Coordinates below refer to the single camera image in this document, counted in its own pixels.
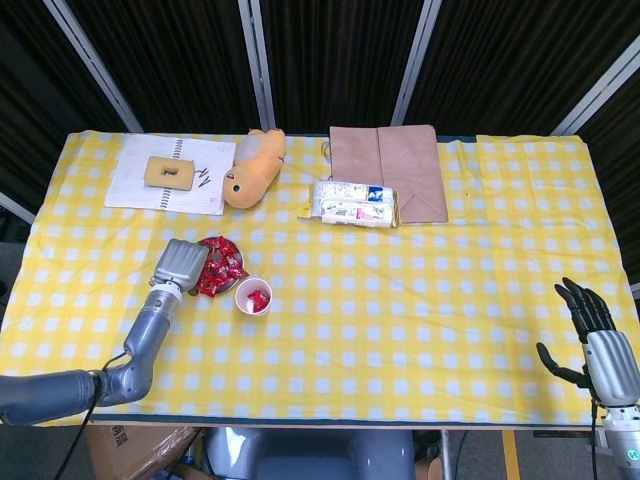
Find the floor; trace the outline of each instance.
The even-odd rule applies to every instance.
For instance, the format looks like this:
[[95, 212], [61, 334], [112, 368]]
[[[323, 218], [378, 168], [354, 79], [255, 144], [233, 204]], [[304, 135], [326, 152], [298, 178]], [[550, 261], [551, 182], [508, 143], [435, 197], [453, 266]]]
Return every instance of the floor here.
[[[16, 243], [20, 226], [5, 232], [0, 242], [0, 281], [11, 289], [20, 268], [24, 245]], [[0, 319], [9, 293], [0, 297]], [[8, 427], [0, 425], [0, 478], [50, 479], [73, 441], [76, 427]], [[463, 432], [451, 433], [452, 468]], [[516, 446], [522, 480], [565, 480], [591, 478], [591, 460], [585, 439], [535, 438], [530, 431], [516, 432]], [[598, 455], [600, 479], [618, 480], [612, 459]], [[84, 439], [72, 457], [65, 479], [94, 478]], [[498, 431], [471, 431], [467, 434], [455, 480], [505, 479], [502, 436]]]

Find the black backdrop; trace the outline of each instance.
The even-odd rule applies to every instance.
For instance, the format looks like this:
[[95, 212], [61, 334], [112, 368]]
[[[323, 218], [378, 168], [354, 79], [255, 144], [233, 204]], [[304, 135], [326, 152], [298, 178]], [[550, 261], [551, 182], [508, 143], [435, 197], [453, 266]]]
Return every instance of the black backdrop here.
[[124, 125], [42, 2], [0, 2], [0, 191], [37, 212], [67, 134]]
[[238, 2], [67, 3], [145, 131], [260, 126]]
[[[234, 0], [67, 0], [146, 131], [258, 127]], [[388, 124], [422, 0], [261, 0], [289, 133]], [[68, 133], [122, 131], [40, 1], [0, 2], [0, 189], [36, 211]], [[441, 134], [549, 134], [640, 35], [640, 2], [444, 0], [407, 112]], [[580, 130], [640, 281], [640, 80]]]
[[636, 72], [578, 134], [589, 152], [622, 262], [631, 283], [640, 282], [640, 72]]
[[406, 123], [548, 135], [640, 34], [640, 2], [443, 1]]
[[276, 123], [287, 132], [388, 125], [421, 0], [262, 0]]

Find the metal pole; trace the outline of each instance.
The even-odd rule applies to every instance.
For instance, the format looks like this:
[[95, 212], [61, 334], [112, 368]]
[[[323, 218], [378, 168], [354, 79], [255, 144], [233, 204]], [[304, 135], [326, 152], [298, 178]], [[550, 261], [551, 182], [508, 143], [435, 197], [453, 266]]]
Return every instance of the metal pole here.
[[449, 432], [440, 430], [440, 443], [442, 453], [442, 478], [444, 480], [453, 480], [451, 473], [451, 454], [449, 452]]
[[258, 116], [262, 130], [275, 128], [276, 121], [271, 96], [271, 80], [269, 78], [269, 64], [267, 49], [264, 42], [262, 28], [262, 14], [259, 0], [238, 0], [240, 20], [244, 33], [244, 43], [251, 69], [253, 91], [258, 105]]
[[622, 52], [551, 135], [573, 135], [640, 67], [640, 35]]
[[65, 0], [42, 0], [130, 132], [142, 126]]
[[31, 213], [19, 203], [11, 200], [4, 193], [0, 193], [0, 205], [9, 210], [16, 217], [21, 218], [29, 224], [33, 224], [33, 221], [36, 219], [36, 216], [33, 213]]
[[413, 89], [416, 86], [418, 75], [422, 69], [424, 56], [427, 53], [429, 40], [431, 40], [433, 27], [438, 18], [440, 4], [441, 0], [424, 0], [422, 5], [418, 26], [416, 27], [416, 33], [413, 37], [413, 44], [411, 45], [411, 51], [407, 58], [407, 66], [404, 69], [404, 76], [402, 77], [402, 83], [398, 91], [396, 107], [393, 110], [393, 117], [391, 117], [392, 126], [402, 125], [404, 122], [404, 117], [407, 114], [407, 109], [413, 96]]

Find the wire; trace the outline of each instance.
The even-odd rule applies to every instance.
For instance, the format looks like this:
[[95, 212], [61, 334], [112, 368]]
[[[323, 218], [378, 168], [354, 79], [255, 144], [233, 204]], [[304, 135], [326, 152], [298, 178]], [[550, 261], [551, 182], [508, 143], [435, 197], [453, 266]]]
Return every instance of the wire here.
[[596, 465], [596, 418], [598, 416], [598, 404], [591, 399], [591, 469], [593, 480], [598, 480], [598, 468]]
[[[125, 355], [126, 355], [126, 352], [122, 352], [120, 355], [116, 355], [111, 360], [108, 360], [107, 363], [105, 363], [104, 366], [102, 367], [102, 371], [105, 372], [107, 370], [107, 367], [112, 362], [115, 362], [116, 360], [124, 357]], [[95, 377], [95, 379], [96, 379], [96, 385], [93, 391], [93, 399], [91, 400], [91, 406], [89, 407], [89, 410], [87, 410], [87, 414], [84, 416], [84, 420], [82, 420], [80, 429], [78, 430], [78, 433], [76, 433], [76, 438], [73, 439], [73, 443], [69, 447], [69, 450], [67, 451], [67, 455], [64, 457], [64, 460], [62, 461], [60, 468], [58, 468], [58, 471], [56, 472], [56, 476], [53, 477], [55, 480], [60, 480], [60, 478], [62, 478], [62, 474], [67, 468], [67, 464], [69, 463], [69, 460], [71, 460], [71, 456], [73, 455], [73, 452], [75, 451], [76, 446], [78, 445], [78, 441], [82, 436], [82, 432], [84, 432], [84, 427], [86, 427], [87, 423], [89, 423], [89, 418], [93, 413], [93, 409], [96, 407], [96, 404], [98, 403], [98, 399], [102, 394], [102, 389], [104, 387], [104, 385], [102, 384], [102, 378], [100, 378], [100, 376], [97, 376]]]
[[84, 427], [87, 426], [87, 423], [89, 422], [89, 417], [93, 413], [93, 409], [95, 408], [96, 403], [98, 403], [98, 398], [100, 398], [100, 392], [102, 391], [102, 379], [100, 377], [96, 377], [96, 380], [97, 380], [97, 383], [96, 383], [95, 391], [93, 393], [93, 400], [91, 402], [91, 407], [89, 407], [89, 410], [87, 410], [87, 414], [84, 416], [84, 420], [82, 421], [82, 425], [80, 425], [80, 429], [76, 434], [76, 438], [74, 438], [73, 443], [71, 444], [71, 447], [69, 447], [69, 450], [67, 451], [67, 455], [64, 457], [64, 460], [62, 461], [60, 468], [58, 468], [58, 472], [54, 477], [55, 480], [59, 480], [62, 477], [62, 474], [64, 473], [65, 468], [67, 468], [67, 464], [69, 463], [69, 460], [71, 460], [71, 456], [73, 455], [73, 452], [76, 449], [78, 440], [80, 440], [80, 436], [84, 431]]
[[113, 357], [111, 360], [107, 361], [107, 363], [104, 364], [104, 367], [102, 367], [102, 371], [106, 372], [107, 371], [107, 367], [109, 365], [111, 365], [113, 362], [115, 362], [116, 360], [120, 360], [122, 357], [124, 357], [127, 354], [127, 352], [122, 352], [120, 355], [116, 355], [115, 357]]
[[458, 456], [456, 457], [456, 475], [455, 480], [458, 480], [458, 465], [460, 465], [460, 456], [462, 455], [462, 447], [464, 447], [464, 441], [467, 439], [467, 433], [469, 430], [464, 431], [464, 435], [462, 435], [462, 440], [460, 440], [460, 447], [458, 448]]

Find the cardboard box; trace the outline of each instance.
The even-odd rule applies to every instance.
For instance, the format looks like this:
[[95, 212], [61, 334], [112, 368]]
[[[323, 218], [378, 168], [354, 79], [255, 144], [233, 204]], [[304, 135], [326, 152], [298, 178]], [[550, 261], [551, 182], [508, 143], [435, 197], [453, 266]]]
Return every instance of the cardboard box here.
[[216, 480], [216, 477], [207, 475], [200, 470], [197, 470], [189, 465], [180, 465], [176, 472], [182, 480]]
[[442, 461], [440, 457], [434, 459], [421, 458], [416, 462], [416, 480], [442, 480]]
[[198, 429], [133, 425], [89, 425], [87, 443], [97, 480], [149, 478], [191, 443]]

